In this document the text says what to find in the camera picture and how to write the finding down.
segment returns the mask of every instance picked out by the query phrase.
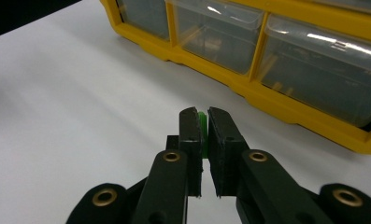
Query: white table surface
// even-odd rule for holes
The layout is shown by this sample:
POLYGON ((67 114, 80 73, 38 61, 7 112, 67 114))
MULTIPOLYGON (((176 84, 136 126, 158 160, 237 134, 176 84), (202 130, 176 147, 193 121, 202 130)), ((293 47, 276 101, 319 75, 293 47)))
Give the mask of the white table surface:
MULTIPOLYGON (((303 187, 344 183, 371 196, 371 156, 353 153, 249 105, 221 83, 163 62, 115 34, 84 0, 0 36, 0 224, 65 223, 91 188, 148 175, 178 113, 231 113, 251 148, 273 154, 303 187)), ((240 223, 217 199, 208 162, 188 223, 240 223)))

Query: small green object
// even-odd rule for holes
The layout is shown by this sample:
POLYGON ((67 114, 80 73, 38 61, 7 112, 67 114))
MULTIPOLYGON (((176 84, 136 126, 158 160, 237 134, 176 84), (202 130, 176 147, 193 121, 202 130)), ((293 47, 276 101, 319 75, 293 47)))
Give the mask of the small green object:
POLYGON ((207 141, 207 116, 203 112, 198 112, 200 120, 200 129, 202 130, 202 158, 208 158, 208 141, 207 141))

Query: plastic drawer organizer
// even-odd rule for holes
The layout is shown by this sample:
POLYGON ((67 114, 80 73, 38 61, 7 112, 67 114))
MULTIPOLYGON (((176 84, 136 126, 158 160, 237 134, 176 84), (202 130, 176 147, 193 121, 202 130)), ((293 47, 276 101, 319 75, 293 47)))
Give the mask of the plastic drawer organizer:
POLYGON ((101 2, 113 29, 148 53, 371 154, 371 0, 101 2))

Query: brass screw insert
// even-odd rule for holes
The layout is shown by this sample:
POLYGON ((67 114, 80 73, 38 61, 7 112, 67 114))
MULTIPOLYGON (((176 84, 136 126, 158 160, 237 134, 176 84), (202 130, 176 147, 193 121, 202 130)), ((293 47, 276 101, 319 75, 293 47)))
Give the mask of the brass screw insert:
POLYGON ((167 152, 163 155, 165 161, 179 161, 180 155, 175 152, 167 152))
POLYGON ((97 207, 107 206, 115 202, 118 197, 118 193, 115 189, 102 189, 94 194, 93 204, 97 207))
POLYGON ((267 157, 262 152, 251 152, 250 159, 253 161, 267 161, 267 157))
POLYGON ((345 205, 351 207, 360 207, 363 205, 363 199, 347 189, 335 189, 333 190, 333 194, 338 201, 345 205))

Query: dark background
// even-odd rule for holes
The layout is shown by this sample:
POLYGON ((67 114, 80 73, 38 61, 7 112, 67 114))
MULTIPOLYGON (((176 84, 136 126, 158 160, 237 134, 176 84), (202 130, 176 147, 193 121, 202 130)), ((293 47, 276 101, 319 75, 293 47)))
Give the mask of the dark background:
POLYGON ((0 35, 80 0, 0 0, 0 35))

